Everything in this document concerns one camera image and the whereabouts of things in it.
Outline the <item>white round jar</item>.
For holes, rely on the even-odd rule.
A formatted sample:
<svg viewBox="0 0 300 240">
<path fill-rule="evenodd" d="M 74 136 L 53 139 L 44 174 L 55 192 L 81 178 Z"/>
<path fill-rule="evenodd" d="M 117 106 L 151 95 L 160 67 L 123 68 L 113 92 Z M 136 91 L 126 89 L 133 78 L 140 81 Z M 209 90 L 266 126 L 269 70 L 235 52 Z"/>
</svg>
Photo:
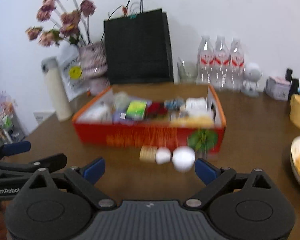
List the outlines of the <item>white round jar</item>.
<svg viewBox="0 0 300 240">
<path fill-rule="evenodd" d="M 172 154 L 172 163 L 178 172 L 188 172 L 194 165 L 195 151 L 187 146 L 176 148 Z"/>
</svg>

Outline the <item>purple knitted cloth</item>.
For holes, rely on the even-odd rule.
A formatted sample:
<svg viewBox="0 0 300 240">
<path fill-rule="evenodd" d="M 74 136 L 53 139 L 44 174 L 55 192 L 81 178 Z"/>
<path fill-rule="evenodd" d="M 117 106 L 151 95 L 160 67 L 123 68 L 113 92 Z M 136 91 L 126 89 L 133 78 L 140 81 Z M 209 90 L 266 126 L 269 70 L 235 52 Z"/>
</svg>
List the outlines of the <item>purple knitted cloth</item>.
<svg viewBox="0 0 300 240">
<path fill-rule="evenodd" d="M 140 119 L 128 115 L 126 112 L 115 111 L 112 115 L 112 123 L 132 126 L 140 122 Z"/>
</svg>

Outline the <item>blue knitted item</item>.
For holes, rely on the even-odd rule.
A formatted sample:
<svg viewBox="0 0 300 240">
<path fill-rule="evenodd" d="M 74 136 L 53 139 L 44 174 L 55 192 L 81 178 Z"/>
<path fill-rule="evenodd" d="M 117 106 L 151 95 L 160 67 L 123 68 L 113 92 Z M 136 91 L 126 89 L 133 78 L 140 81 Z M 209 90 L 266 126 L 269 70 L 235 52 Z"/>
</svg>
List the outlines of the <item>blue knitted item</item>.
<svg viewBox="0 0 300 240">
<path fill-rule="evenodd" d="M 185 100 L 182 98 L 176 98 L 176 99 L 164 101 L 164 107 L 168 111 L 179 111 L 183 105 L 185 105 Z"/>
</svg>

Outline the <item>pale green round puff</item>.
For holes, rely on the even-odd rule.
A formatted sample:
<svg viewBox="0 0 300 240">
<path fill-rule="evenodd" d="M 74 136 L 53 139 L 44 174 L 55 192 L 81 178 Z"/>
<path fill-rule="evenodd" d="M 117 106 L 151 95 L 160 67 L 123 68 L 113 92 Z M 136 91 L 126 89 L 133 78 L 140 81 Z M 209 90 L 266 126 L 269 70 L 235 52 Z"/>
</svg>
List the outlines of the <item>pale green round puff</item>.
<svg viewBox="0 0 300 240">
<path fill-rule="evenodd" d="M 123 111 L 128 108 L 131 99 L 125 92 L 119 92 L 114 94 L 114 109 L 116 111 Z"/>
</svg>

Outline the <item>green yellow packet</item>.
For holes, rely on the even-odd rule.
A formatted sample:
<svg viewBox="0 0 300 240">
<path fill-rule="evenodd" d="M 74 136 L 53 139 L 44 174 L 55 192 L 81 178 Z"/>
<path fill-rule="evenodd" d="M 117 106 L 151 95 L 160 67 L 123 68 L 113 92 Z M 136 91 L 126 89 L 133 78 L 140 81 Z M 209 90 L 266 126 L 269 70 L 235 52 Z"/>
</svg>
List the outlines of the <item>green yellow packet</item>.
<svg viewBox="0 0 300 240">
<path fill-rule="evenodd" d="M 146 108 L 146 101 L 133 100 L 126 110 L 126 117 L 132 120 L 142 120 L 145 116 Z"/>
</svg>

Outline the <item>red fabric item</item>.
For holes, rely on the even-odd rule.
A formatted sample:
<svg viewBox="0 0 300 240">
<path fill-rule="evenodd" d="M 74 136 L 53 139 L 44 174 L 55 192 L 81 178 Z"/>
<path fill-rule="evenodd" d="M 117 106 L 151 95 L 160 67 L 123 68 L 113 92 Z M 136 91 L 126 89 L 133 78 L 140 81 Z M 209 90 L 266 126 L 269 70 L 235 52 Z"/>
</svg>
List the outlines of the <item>red fabric item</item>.
<svg viewBox="0 0 300 240">
<path fill-rule="evenodd" d="M 147 119 L 153 119 L 158 116 L 164 116 L 168 113 L 167 108 L 163 102 L 153 102 L 150 106 L 146 108 L 145 117 Z"/>
</svg>

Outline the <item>red orange cardboard box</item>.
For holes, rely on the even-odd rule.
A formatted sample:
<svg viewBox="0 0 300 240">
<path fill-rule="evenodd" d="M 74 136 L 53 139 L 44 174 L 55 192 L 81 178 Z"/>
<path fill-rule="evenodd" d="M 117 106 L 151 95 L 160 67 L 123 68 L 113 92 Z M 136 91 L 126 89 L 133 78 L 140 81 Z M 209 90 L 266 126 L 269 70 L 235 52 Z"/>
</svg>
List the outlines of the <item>red orange cardboard box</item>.
<svg viewBox="0 0 300 240">
<path fill-rule="evenodd" d="M 136 100 L 162 103 L 171 99 L 205 98 L 212 109 L 214 123 L 174 124 L 167 117 L 132 121 L 87 120 L 84 115 L 92 107 L 113 105 L 114 95 L 125 92 Z M 217 153 L 221 147 L 226 118 L 215 89 L 211 85 L 194 83 L 156 83 L 112 85 L 84 105 L 72 118 L 73 126 L 82 142 L 116 147 L 157 146 L 174 150 L 189 146 L 199 152 Z"/>
</svg>

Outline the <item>cream thermos bottle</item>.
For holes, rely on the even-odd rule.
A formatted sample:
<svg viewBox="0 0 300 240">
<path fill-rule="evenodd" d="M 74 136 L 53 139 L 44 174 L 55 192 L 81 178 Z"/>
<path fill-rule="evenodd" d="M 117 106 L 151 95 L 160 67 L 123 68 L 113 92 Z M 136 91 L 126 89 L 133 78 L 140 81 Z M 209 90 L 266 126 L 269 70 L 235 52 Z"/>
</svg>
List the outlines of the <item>cream thermos bottle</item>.
<svg viewBox="0 0 300 240">
<path fill-rule="evenodd" d="M 73 111 L 66 94 L 56 57 L 42 60 L 42 72 L 59 121 L 69 120 Z"/>
</svg>

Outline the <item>white plastic smiley bag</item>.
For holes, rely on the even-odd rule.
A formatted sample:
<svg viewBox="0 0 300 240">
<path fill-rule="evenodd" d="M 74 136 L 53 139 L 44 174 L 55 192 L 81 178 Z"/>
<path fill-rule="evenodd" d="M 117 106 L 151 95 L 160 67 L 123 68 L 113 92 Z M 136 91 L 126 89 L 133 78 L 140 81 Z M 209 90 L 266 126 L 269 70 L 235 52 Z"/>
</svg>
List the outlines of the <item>white plastic smiley bag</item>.
<svg viewBox="0 0 300 240">
<path fill-rule="evenodd" d="M 73 44 L 62 43 L 57 56 L 59 70 L 69 101 L 88 91 L 83 79 L 79 51 Z"/>
</svg>

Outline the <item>clear glass jar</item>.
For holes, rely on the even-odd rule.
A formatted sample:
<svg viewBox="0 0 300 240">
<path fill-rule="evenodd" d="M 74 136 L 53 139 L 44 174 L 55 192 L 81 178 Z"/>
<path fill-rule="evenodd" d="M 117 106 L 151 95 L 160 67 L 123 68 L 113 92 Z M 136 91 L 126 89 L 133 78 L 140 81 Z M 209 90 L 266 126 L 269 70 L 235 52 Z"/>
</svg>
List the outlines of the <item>clear glass jar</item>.
<svg viewBox="0 0 300 240">
<path fill-rule="evenodd" d="M 178 58 L 178 75 L 180 83 L 196 83 L 198 76 L 198 66 L 196 63 L 184 61 Z"/>
</svg>

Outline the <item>small purple white box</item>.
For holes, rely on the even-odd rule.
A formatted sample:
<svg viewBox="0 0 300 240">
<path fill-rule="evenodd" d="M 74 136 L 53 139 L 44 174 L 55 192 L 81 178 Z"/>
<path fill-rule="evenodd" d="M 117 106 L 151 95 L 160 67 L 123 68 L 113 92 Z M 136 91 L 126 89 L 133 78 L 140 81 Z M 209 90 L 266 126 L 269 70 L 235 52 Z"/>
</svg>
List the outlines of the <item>small purple white box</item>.
<svg viewBox="0 0 300 240">
<path fill-rule="evenodd" d="M 272 99 L 288 101 L 290 82 L 279 77 L 268 77 L 266 80 L 265 93 Z"/>
</svg>

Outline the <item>purple ceramic vase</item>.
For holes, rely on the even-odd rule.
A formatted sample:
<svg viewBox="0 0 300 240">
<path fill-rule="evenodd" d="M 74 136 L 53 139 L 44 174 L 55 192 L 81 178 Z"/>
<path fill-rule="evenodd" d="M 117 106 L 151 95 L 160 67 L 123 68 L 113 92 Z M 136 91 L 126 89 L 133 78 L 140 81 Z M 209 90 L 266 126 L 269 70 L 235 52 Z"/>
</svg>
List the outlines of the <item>purple ceramic vase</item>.
<svg viewBox="0 0 300 240">
<path fill-rule="evenodd" d="M 91 95 L 97 95 L 109 86 L 106 49 L 103 42 L 95 42 L 79 48 L 81 78 Z"/>
</svg>

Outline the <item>white robot figurine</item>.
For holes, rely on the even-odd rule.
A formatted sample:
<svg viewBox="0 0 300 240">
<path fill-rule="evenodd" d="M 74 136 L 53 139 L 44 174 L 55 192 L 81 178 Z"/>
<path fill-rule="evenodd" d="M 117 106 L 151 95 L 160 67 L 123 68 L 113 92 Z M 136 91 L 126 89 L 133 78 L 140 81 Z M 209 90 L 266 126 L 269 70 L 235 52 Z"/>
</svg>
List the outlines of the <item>white robot figurine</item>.
<svg viewBox="0 0 300 240">
<path fill-rule="evenodd" d="M 254 62 L 246 64 L 241 92 L 250 97 L 258 97 L 258 82 L 261 77 L 262 70 L 258 64 Z"/>
</svg>

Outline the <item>middle water bottle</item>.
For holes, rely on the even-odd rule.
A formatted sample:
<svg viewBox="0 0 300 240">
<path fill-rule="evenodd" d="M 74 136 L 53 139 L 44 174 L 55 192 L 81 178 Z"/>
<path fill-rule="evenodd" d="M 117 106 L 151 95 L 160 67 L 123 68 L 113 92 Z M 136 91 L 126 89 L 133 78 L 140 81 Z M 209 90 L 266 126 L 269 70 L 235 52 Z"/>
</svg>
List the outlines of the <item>middle water bottle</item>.
<svg viewBox="0 0 300 240">
<path fill-rule="evenodd" d="M 229 50 L 224 36 L 217 36 L 215 44 L 215 64 L 212 69 L 212 85 L 217 90 L 225 87 L 227 67 L 229 65 Z"/>
</svg>

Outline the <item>water bottle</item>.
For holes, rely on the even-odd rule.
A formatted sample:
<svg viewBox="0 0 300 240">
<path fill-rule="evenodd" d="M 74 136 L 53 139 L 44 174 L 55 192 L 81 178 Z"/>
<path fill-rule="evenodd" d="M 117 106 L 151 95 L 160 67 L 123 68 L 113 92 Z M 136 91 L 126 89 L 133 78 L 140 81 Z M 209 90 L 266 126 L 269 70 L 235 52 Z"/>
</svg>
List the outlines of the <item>water bottle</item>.
<svg viewBox="0 0 300 240">
<path fill-rule="evenodd" d="M 239 38 L 233 38 L 229 51 L 227 85 L 230 90 L 239 91 L 243 82 L 244 51 Z"/>
<path fill-rule="evenodd" d="M 198 48 L 198 83 L 211 83 L 211 73 L 214 63 L 215 53 L 213 45 L 210 42 L 210 37 L 208 35 L 202 35 L 202 39 Z"/>
<path fill-rule="evenodd" d="M 215 44 L 215 64 L 212 69 L 212 85 L 217 90 L 225 87 L 227 67 L 229 65 L 229 50 L 224 36 L 217 36 Z"/>
</svg>

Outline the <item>right water bottle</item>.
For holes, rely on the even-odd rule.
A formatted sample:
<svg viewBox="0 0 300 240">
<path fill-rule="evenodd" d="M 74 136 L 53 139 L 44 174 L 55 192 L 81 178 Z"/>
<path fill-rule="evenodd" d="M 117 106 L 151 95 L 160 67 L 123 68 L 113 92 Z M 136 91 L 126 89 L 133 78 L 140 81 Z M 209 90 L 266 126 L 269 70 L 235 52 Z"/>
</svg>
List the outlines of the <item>right water bottle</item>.
<svg viewBox="0 0 300 240">
<path fill-rule="evenodd" d="M 239 91 L 243 82 L 244 51 L 239 38 L 233 38 L 229 51 L 227 85 L 230 90 Z"/>
</svg>

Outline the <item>left water bottle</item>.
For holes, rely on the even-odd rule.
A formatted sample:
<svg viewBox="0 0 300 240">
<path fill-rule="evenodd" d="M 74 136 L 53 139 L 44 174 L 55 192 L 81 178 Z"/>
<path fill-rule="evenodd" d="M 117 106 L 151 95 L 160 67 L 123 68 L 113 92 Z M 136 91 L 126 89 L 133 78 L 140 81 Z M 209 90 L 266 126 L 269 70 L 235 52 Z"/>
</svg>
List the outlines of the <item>left water bottle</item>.
<svg viewBox="0 0 300 240">
<path fill-rule="evenodd" d="M 215 53 L 213 45 L 210 42 L 210 37 L 208 35 L 202 35 L 202 39 L 198 48 L 198 83 L 211 83 L 211 73 L 214 63 Z"/>
</svg>

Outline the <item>black small bottle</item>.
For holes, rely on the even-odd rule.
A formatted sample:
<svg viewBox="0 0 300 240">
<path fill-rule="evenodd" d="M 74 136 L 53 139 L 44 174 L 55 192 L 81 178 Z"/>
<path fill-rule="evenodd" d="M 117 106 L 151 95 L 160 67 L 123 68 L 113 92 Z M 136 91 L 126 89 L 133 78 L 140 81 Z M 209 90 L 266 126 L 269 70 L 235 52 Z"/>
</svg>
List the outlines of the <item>black small bottle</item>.
<svg viewBox="0 0 300 240">
<path fill-rule="evenodd" d="M 286 75 L 285 75 L 285 80 L 288 81 L 288 82 L 291 82 L 292 81 L 292 69 L 290 68 L 287 68 L 286 70 Z"/>
<path fill-rule="evenodd" d="M 299 91 L 299 79 L 292 78 L 292 81 L 290 83 L 290 90 L 288 94 L 288 101 L 291 100 L 292 95 L 298 94 L 298 91 Z"/>
</svg>

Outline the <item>black paper shopping bag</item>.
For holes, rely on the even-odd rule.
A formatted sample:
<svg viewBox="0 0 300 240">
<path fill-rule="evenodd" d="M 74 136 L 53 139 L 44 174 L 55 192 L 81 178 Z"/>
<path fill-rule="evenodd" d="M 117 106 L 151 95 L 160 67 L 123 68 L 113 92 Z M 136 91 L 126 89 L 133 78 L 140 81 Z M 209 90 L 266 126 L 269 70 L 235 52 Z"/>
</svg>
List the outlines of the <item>black paper shopping bag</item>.
<svg viewBox="0 0 300 240">
<path fill-rule="evenodd" d="M 132 0 L 122 6 L 122 17 L 104 21 L 103 40 L 110 84 L 173 82 L 171 39 L 166 12 L 128 12 Z"/>
</svg>

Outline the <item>dried pink flowers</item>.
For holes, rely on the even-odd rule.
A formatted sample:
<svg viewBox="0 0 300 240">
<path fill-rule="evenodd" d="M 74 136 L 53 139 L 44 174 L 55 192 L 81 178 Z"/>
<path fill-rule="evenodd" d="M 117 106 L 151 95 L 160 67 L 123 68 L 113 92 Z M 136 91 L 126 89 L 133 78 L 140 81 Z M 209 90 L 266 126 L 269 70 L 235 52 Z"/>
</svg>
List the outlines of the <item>dried pink flowers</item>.
<svg viewBox="0 0 300 240">
<path fill-rule="evenodd" d="M 42 47 L 59 46 L 66 41 L 78 48 L 91 44 L 90 17 L 96 10 L 91 0 L 71 0 L 74 10 L 68 11 L 60 0 L 43 0 L 38 9 L 36 19 L 39 23 L 52 22 L 51 29 L 41 26 L 29 27 L 25 33 L 29 41 L 37 40 Z"/>
</svg>

